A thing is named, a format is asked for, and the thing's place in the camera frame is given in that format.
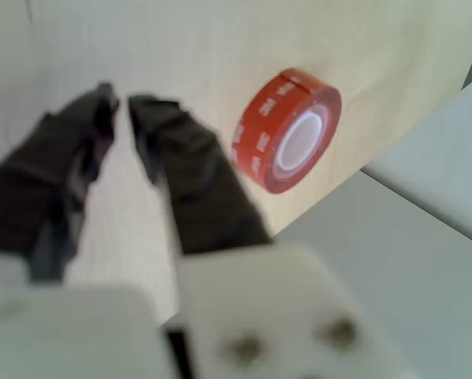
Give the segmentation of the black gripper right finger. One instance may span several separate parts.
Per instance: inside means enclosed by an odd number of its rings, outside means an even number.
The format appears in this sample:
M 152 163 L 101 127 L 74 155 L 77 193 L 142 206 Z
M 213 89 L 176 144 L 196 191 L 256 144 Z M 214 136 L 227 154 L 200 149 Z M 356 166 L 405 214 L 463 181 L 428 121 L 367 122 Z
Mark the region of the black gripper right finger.
M 152 95 L 130 96 L 128 109 L 138 156 L 167 194 L 182 254 L 272 243 L 213 131 Z

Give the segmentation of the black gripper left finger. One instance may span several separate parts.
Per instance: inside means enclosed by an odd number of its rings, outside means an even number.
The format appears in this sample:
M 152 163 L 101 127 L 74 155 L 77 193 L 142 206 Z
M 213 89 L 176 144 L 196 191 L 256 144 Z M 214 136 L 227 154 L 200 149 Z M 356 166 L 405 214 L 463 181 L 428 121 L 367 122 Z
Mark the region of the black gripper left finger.
M 44 114 L 0 160 L 0 283 L 62 282 L 118 106 L 112 84 L 101 82 Z

